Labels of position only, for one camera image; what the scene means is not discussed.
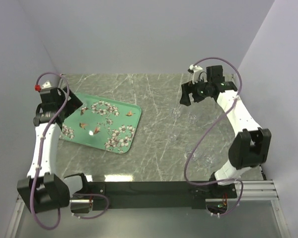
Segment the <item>clear glass one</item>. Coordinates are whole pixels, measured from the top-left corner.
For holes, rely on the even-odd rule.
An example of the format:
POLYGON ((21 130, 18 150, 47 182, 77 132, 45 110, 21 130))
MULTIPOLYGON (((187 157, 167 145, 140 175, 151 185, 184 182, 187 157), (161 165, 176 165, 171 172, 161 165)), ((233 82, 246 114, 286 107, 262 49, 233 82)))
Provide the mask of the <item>clear glass one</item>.
POLYGON ((89 110, 89 106, 87 102, 83 102, 82 106, 80 107, 80 115, 82 116, 86 110, 89 110))

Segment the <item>clear glass six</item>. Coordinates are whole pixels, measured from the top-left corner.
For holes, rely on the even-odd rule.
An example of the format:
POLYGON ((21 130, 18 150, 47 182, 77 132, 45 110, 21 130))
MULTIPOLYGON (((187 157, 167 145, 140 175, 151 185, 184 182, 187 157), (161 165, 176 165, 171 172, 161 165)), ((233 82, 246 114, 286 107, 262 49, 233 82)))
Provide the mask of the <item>clear glass six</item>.
POLYGON ((212 147, 206 148, 203 153, 203 163, 206 168, 210 168, 213 166, 215 162, 215 152, 212 147))

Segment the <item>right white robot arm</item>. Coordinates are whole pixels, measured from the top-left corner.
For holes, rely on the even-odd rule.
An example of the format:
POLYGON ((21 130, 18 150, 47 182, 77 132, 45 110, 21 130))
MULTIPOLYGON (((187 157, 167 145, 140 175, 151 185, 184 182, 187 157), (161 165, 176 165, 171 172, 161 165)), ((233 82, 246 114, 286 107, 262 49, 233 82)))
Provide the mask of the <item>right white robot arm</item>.
POLYGON ((269 129, 262 128, 250 115, 243 104, 233 82, 182 84, 180 104, 190 106, 190 96, 194 102, 211 97, 222 108, 224 114, 211 125, 214 128, 227 118, 233 128, 235 138, 228 151, 227 162, 214 173, 209 185, 209 194, 220 198, 226 192, 226 185, 235 182, 244 172, 263 164, 267 160, 271 141, 269 129))

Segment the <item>clear glass three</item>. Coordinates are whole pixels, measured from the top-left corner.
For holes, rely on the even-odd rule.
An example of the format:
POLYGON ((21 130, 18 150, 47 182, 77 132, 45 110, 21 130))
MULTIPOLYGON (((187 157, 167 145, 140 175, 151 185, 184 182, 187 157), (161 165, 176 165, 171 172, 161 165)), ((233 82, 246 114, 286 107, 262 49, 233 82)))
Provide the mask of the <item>clear glass three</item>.
POLYGON ((189 113, 188 114, 188 123, 195 124, 199 120, 199 117, 196 114, 189 113))

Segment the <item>clear glass five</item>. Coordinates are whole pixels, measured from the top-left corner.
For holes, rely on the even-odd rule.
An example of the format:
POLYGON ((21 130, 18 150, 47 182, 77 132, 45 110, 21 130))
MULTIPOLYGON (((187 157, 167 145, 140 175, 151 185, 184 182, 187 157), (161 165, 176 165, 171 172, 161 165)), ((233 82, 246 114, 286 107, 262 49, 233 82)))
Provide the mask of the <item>clear glass five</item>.
POLYGON ((202 152, 199 148, 194 149, 195 144, 187 144, 185 147, 185 153, 184 156, 186 159, 188 159, 191 156, 191 161, 197 161, 201 158, 202 152))

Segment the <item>aluminium rail frame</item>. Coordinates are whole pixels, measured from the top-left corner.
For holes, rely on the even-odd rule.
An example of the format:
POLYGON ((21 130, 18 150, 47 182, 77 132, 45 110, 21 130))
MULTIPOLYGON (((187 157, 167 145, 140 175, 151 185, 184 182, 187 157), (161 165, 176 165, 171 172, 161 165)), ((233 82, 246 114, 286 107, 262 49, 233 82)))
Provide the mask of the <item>aluminium rail frame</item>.
MULTIPOLYGON (((83 172, 102 181, 176 181, 183 178, 185 147, 197 142, 222 109, 213 99, 192 104, 198 110, 195 124, 187 121, 188 108, 179 119, 170 109, 181 97, 186 74, 90 74, 67 75, 75 92, 113 99, 142 109, 130 150, 115 154, 69 141, 58 145, 57 170, 61 176, 83 172), (180 134, 169 141, 172 131, 180 134)), ((281 238, 279 199, 261 168, 243 175, 244 191, 238 207, 221 218, 191 208, 112 209, 93 220, 80 220, 62 210, 60 225, 52 231, 40 228, 18 199, 13 226, 17 238, 281 238)))

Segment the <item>green floral tray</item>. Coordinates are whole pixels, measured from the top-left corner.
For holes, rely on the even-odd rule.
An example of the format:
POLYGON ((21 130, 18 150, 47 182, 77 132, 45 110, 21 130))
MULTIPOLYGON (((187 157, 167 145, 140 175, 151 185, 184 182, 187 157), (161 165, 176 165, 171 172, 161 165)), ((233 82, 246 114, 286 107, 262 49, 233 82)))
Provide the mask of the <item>green floral tray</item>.
POLYGON ((65 119, 60 139, 118 154, 128 152, 142 109, 83 93, 76 96, 90 109, 81 116, 79 108, 65 119))

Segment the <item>clear glass two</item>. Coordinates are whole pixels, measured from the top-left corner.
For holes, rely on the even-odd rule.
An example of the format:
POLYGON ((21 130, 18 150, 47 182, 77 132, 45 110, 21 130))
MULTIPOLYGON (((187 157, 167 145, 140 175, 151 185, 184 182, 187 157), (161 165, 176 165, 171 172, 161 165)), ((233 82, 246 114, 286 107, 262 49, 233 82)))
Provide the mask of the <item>clear glass two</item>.
POLYGON ((170 110, 170 117, 172 119, 178 119, 181 116, 181 110, 179 108, 172 108, 170 110))

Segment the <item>clear glass four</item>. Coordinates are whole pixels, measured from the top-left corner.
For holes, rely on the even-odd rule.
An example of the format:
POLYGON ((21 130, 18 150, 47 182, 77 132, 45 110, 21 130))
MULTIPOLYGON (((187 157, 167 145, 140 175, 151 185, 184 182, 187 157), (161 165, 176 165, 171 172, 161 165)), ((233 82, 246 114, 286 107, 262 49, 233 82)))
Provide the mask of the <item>clear glass four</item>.
POLYGON ((169 141, 173 142, 176 141, 178 136, 179 136, 179 132, 178 131, 172 131, 169 135, 168 135, 168 139, 169 141))

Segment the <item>black base beam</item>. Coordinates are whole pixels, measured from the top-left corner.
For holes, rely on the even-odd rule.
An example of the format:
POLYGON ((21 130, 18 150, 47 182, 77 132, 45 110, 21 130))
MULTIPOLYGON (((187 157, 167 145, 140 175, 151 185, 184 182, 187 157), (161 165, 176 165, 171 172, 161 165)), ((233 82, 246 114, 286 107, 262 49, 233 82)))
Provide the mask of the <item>black base beam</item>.
POLYGON ((233 184, 193 186, 185 181, 89 182, 88 198, 91 193, 106 196, 110 209, 206 209, 207 199, 237 198, 233 184))

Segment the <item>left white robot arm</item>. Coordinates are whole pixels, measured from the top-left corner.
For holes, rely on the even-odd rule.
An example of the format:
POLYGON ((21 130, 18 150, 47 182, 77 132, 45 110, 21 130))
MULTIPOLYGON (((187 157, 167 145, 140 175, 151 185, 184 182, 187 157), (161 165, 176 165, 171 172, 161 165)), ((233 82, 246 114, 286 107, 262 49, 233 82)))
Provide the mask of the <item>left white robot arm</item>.
POLYGON ((58 141, 67 117, 82 106, 82 101, 66 87, 45 87, 39 92, 33 124, 36 140, 31 167, 25 179, 17 182, 17 191, 34 213, 67 207, 70 197, 85 199, 90 187, 83 173, 61 179, 56 172, 58 141))

